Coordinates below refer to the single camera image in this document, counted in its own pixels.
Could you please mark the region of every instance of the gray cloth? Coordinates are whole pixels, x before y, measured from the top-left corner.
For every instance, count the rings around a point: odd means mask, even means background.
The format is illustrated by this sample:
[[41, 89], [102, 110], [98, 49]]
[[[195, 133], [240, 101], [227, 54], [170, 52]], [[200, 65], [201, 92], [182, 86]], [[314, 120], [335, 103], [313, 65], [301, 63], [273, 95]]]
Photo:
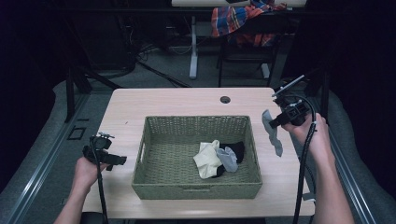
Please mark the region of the gray cloth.
[[268, 111], [268, 109], [266, 109], [263, 113], [262, 113], [262, 124], [264, 124], [264, 128], [265, 131], [267, 131], [270, 134], [270, 142], [271, 144], [275, 147], [275, 153], [278, 157], [282, 156], [283, 153], [283, 147], [282, 147], [282, 143], [279, 141], [279, 139], [276, 138], [276, 134], [277, 134], [277, 128], [272, 128], [270, 125], [270, 121], [273, 120], [271, 118], [271, 114]]
[[236, 164], [236, 155], [230, 147], [218, 148], [216, 153], [227, 172], [236, 172], [238, 164]]

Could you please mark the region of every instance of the desk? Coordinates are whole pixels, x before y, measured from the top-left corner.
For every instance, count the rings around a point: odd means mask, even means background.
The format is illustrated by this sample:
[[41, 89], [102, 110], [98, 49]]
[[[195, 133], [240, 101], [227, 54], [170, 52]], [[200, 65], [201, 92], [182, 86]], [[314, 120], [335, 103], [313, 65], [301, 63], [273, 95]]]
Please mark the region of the desk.
[[[284, 146], [275, 154], [262, 125], [262, 112], [274, 116], [280, 109], [269, 88], [118, 89], [114, 91], [99, 131], [115, 135], [109, 153], [127, 156], [124, 165], [103, 171], [109, 218], [216, 218], [293, 216], [299, 162], [284, 130]], [[221, 96], [231, 102], [223, 104]], [[248, 115], [262, 173], [262, 188], [253, 200], [140, 200], [131, 187], [145, 116]], [[308, 192], [304, 183], [304, 192]], [[301, 216], [314, 214], [312, 202], [302, 202]], [[102, 212], [97, 184], [92, 186], [83, 211]]]
[[[304, 7], [306, 0], [276, 0], [276, 4], [286, 3], [288, 7]], [[173, 7], [244, 7], [250, 4], [250, 0], [242, 0], [238, 3], [229, 4], [226, 0], [172, 0]], [[191, 63], [190, 79], [197, 78], [198, 51], [196, 42], [196, 21], [195, 16], [191, 18]], [[268, 68], [262, 68], [264, 74]]]
[[[238, 3], [229, 4], [226, 0], [172, 0], [173, 7], [244, 7], [249, 5], [250, 0], [243, 0]], [[195, 16], [191, 17], [191, 63], [190, 78], [197, 78], [198, 51]]]

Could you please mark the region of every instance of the black cloth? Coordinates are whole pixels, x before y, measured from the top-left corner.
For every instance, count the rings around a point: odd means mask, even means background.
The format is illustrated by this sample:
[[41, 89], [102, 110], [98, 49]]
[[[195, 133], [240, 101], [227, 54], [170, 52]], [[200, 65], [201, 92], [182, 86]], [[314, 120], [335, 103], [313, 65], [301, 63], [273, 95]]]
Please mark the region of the black cloth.
[[218, 167], [216, 175], [212, 176], [212, 178], [220, 177], [224, 174], [224, 172], [225, 172], [225, 167], [223, 165], [221, 165]]
[[233, 144], [227, 144], [227, 143], [220, 143], [219, 145], [220, 148], [226, 148], [229, 147], [230, 149], [233, 150], [236, 156], [236, 163], [241, 163], [242, 160], [244, 159], [245, 156], [245, 145], [244, 142], [237, 142]]

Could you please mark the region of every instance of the chair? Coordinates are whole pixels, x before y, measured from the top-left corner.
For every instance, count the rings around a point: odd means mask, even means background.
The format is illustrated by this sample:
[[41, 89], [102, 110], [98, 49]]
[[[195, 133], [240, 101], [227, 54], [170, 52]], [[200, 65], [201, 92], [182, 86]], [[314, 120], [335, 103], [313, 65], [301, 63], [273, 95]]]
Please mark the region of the chair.
[[289, 20], [285, 15], [265, 13], [246, 21], [238, 30], [231, 34], [277, 34], [274, 43], [270, 47], [237, 47], [228, 42], [228, 35], [223, 37], [218, 58], [219, 87], [223, 79], [223, 62], [227, 63], [263, 63], [271, 64], [267, 87], [270, 86], [271, 77], [276, 63], [276, 55], [283, 35], [288, 31]]

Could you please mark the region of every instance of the wicker basket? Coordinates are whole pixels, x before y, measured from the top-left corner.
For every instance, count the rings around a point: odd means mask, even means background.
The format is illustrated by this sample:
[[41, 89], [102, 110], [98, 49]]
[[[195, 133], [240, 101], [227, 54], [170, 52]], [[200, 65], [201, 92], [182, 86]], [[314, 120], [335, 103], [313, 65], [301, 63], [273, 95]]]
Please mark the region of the wicker basket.
[[[201, 142], [243, 141], [235, 173], [202, 179], [193, 157]], [[248, 116], [146, 117], [132, 187], [140, 199], [253, 199], [262, 186]]]

